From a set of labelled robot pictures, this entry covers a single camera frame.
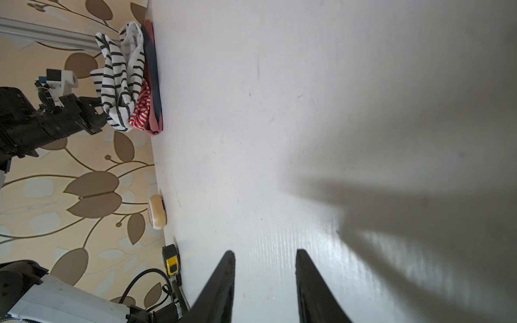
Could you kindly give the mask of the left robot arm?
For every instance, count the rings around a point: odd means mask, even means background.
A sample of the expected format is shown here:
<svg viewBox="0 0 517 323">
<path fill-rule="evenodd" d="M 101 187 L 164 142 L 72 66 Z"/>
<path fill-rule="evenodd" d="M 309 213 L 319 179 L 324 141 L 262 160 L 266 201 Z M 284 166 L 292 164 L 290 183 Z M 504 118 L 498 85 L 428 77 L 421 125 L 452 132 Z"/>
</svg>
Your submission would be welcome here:
<svg viewBox="0 0 517 323">
<path fill-rule="evenodd" d="M 37 149 L 85 131 L 95 135 L 106 125 L 100 99 L 67 94 L 60 106 L 36 110 L 17 88 L 1 88 L 1 177 L 14 157 L 38 157 Z M 64 283 L 30 260 L 1 264 L 2 322 L 178 322 L 171 282 L 166 305 L 144 310 L 111 302 Z"/>
</svg>

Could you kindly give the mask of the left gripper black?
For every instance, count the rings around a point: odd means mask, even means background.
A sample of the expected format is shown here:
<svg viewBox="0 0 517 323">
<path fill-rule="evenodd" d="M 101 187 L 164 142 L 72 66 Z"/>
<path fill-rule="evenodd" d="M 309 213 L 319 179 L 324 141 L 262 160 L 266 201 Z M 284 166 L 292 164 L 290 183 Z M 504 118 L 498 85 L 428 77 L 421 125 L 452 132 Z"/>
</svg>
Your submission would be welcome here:
<svg viewBox="0 0 517 323">
<path fill-rule="evenodd" d="M 59 98 L 62 105 L 36 110 L 21 90 L 1 88 L 1 159 L 36 157 L 36 149 L 80 131 L 95 135 L 107 123 L 99 113 L 99 98 L 68 94 Z"/>
</svg>

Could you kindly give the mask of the black white striped tank top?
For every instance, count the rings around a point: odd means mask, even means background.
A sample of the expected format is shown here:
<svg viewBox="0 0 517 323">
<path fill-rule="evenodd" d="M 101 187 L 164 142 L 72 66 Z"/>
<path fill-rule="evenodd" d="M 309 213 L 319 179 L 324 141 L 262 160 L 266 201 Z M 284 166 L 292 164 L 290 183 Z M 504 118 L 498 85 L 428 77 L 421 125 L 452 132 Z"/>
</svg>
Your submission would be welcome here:
<svg viewBox="0 0 517 323">
<path fill-rule="evenodd" d="M 104 67 L 90 72 L 107 123 L 116 131 L 126 133 L 134 129 L 130 118 L 141 93 L 145 55 L 144 35 L 140 24 L 129 22 L 119 31 L 115 42 L 102 33 L 95 41 L 104 58 Z"/>
</svg>

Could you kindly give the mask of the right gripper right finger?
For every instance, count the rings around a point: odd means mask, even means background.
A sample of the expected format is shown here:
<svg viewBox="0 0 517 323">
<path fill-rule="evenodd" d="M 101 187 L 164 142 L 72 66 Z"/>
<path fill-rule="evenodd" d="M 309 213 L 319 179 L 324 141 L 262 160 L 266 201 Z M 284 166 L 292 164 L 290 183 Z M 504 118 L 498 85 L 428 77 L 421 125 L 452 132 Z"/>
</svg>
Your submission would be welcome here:
<svg viewBox="0 0 517 323">
<path fill-rule="evenodd" d="M 351 323 L 304 249 L 296 253 L 296 287 L 300 322 Z"/>
</svg>

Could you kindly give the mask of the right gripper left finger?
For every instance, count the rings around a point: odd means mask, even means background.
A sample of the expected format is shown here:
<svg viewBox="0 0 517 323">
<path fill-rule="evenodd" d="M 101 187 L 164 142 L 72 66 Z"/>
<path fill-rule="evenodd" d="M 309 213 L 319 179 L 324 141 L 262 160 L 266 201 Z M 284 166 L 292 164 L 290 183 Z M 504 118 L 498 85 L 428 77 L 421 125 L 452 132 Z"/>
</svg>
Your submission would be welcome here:
<svg viewBox="0 0 517 323">
<path fill-rule="evenodd" d="M 180 321 L 230 323 L 234 304 L 235 270 L 235 255 L 228 250 L 194 305 Z"/>
</svg>

